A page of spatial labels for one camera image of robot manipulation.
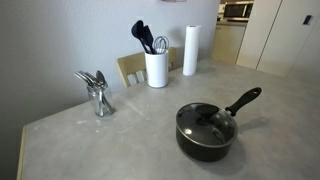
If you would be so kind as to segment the glass lid with black knob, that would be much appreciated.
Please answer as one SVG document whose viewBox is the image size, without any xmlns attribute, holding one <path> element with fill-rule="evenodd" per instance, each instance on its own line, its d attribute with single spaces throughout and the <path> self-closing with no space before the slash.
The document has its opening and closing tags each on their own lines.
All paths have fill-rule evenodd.
<svg viewBox="0 0 320 180">
<path fill-rule="evenodd" d="M 203 147 L 223 147 L 234 141 L 238 127 L 225 110 L 207 103 L 190 103 L 176 114 L 178 132 Z"/>
</svg>

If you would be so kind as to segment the white ceramic utensil holder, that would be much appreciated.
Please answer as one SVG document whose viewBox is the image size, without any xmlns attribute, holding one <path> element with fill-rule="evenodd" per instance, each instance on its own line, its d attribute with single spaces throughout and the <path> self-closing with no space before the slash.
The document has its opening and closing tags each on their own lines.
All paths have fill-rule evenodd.
<svg viewBox="0 0 320 180">
<path fill-rule="evenodd" d="M 168 84 L 168 51 L 163 54 L 145 54 L 147 83 L 152 88 L 162 88 Z"/>
</svg>

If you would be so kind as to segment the wooden chair behind table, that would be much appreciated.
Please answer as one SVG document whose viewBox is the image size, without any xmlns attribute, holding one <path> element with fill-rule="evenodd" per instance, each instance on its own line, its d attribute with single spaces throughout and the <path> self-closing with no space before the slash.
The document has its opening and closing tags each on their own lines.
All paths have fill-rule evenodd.
<svg viewBox="0 0 320 180">
<path fill-rule="evenodd" d="M 130 87 L 132 85 L 129 77 L 133 78 L 135 84 L 147 80 L 144 52 L 118 58 L 117 65 L 125 87 Z"/>
</svg>

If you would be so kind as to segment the metal whisk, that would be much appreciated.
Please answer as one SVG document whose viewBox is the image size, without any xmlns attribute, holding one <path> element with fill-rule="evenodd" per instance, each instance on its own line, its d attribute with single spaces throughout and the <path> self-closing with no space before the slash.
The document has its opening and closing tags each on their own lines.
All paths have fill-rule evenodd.
<svg viewBox="0 0 320 180">
<path fill-rule="evenodd" d="M 169 47 L 169 39 L 166 36 L 158 36 L 153 42 L 156 54 L 164 54 Z"/>
</svg>

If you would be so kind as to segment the black spatula utensil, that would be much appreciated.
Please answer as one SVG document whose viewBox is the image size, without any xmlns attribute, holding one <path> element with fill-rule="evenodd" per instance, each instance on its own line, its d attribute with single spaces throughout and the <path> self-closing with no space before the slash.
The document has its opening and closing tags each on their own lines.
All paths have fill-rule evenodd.
<svg viewBox="0 0 320 180">
<path fill-rule="evenodd" d="M 145 33 L 145 41 L 147 46 L 150 48 L 151 54 L 155 54 L 155 50 L 153 48 L 153 36 L 148 25 L 144 26 L 144 33 Z"/>
</svg>

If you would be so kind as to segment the glass jar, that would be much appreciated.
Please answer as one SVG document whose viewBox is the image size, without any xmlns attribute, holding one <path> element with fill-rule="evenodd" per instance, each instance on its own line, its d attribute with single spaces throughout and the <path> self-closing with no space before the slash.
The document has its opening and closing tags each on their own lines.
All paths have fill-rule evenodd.
<svg viewBox="0 0 320 180">
<path fill-rule="evenodd" d="M 107 117 L 115 112 L 112 93 L 108 86 L 87 87 L 88 96 L 94 112 L 99 117 Z"/>
</svg>

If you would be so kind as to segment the silver spoon in jar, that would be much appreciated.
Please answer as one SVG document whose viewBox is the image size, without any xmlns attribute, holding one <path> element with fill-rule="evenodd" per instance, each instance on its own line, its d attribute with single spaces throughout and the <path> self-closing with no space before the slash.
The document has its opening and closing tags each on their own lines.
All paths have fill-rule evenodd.
<svg viewBox="0 0 320 180">
<path fill-rule="evenodd" d="M 96 72 L 96 78 L 97 78 L 99 89 L 100 89 L 101 103 L 103 104 L 104 107 L 108 109 L 110 113 L 113 113 L 114 108 L 110 104 L 110 102 L 108 101 L 105 95 L 106 92 L 110 93 L 110 90 L 108 89 L 108 84 L 105 80 L 103 73 L 100 70 Z"/>
</svg>

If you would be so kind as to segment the white paper towel roll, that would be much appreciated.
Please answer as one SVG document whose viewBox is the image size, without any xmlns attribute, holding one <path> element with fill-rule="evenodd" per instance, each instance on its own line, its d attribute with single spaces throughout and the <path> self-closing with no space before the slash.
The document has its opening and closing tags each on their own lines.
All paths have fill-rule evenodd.
<svg viewBox="0 0 320 180">
<path fill-rule="evenodd" d="M 194 75 L 196 72 L 201 26 L 187 26 L 183 61 L 183 74 Z"/>
</svg>

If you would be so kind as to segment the black spoon utensil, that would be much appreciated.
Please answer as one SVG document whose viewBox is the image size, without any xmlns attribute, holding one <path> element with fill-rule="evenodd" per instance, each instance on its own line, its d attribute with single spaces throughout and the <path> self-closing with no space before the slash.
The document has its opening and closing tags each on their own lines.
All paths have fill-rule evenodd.
<svg viewBox="0 0 320 180">
<path fill-rule="evenodd" d="M 149 50 L 147 49 L 146 45 L 144 44 L 143 42 L 143 39 L 142 39 L 142 35 L 143 35 L 143 21 L 142 20 L 138 20 L 131 28 L 131 33 L 132 35 L 138 39 L 144 49 L 144 51 L 146 53 L 149 52 Z"/>
</svg>

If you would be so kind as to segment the beige kitchen cabinet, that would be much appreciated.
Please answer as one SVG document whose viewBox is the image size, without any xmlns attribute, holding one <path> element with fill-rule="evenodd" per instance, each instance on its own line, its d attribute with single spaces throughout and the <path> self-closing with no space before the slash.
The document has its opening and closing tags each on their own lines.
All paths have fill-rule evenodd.
<svg viewBox="0 0 320 180">
<path fill-rule="evenodd" d="M 212 46 L 212 58 L 235 64 L 245 30 L 245 26 L 217 25 Z"/>
</svg>

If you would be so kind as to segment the microwave oven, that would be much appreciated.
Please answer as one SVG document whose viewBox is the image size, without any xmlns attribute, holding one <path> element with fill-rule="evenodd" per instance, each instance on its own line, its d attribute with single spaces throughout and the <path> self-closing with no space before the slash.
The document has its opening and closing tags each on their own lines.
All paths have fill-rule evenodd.
<svg viewBox="0 0 320 180">
<path fill-rule="evenodd" d="M 249 18 L 252 8 L 252 1 L 226 2 L 223 16 L 225 18 Z"/>
</svg>

